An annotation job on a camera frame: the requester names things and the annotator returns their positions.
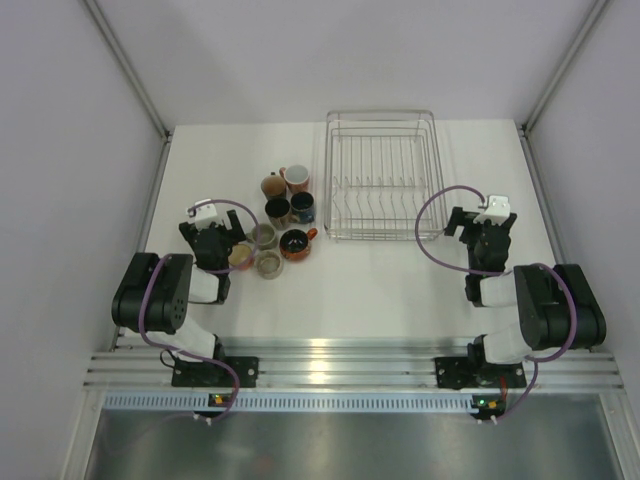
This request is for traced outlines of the mauve brown mug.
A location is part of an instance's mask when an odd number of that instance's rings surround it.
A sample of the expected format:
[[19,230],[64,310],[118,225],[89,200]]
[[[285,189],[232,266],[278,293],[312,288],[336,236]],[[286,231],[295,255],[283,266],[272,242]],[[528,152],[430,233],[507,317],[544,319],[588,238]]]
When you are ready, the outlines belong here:
[[271,172],[261,181],[260,188],[267,200],[287,196],[287,184],[284,178],[275,172]]

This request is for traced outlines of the metal wire dish rack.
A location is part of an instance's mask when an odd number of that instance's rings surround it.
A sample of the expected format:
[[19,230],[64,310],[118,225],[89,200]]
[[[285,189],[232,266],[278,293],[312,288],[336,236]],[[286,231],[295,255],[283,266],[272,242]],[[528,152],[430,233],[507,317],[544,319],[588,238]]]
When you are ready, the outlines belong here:
[[324,228],[338,240],[429,241],[447,206],[434,114],[332,110],[326,116]]

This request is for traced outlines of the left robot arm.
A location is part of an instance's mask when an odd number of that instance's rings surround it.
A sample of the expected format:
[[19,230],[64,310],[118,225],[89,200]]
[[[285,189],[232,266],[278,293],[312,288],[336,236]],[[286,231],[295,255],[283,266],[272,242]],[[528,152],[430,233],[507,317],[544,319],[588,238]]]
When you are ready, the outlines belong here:
[[228,363],[218,337],[189,316],[188,305],[219,305],[231,286],[229,256],[246,239],[235,210],[221,219],[213,205],[196,207],[178,226],[191,251],[163,260],[155,253],[132,257],[111,304],[114,324],[194,362],[193,373],[215,386]]

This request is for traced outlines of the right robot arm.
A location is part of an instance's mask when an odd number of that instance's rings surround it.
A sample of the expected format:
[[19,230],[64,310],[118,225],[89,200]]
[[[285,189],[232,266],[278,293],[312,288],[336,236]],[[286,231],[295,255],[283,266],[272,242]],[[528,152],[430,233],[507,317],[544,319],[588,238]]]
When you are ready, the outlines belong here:
[[446,236],[462,229],[459,241],[467,248],[470,267],[465,277],[467,300],[478,308],[517,309],[518,318],[507,327],[482,334],[467,346],[468,376],[482,386],[499,379],[504,365],[534,352],[589,349],[606,338],[604,314],[579,265],[506,269],[516,218],[514,213],[498,219],[455,207],[444,229]]

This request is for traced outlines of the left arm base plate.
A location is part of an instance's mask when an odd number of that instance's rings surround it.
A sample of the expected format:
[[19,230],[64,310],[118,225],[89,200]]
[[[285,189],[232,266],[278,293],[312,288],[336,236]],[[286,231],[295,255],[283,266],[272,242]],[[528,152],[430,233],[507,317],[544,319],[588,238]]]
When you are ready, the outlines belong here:
[[[241,388],[255,388],[259,375],[259,358],[255,356],[227,356],[225,363],[239,378]],[[178,358],[172,367],[171,386],[177,388],[233,387],[232,375],[210,362],[186,361]]]

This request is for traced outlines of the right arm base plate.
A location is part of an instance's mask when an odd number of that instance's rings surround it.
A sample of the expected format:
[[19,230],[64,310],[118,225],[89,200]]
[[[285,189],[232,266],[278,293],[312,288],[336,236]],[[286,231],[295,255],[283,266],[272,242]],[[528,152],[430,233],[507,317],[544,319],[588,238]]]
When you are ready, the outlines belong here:
[[437,357],[434,360],[436,383],[441,389],[524,388],[524,368],[519,364],[476,363],[468,357]]

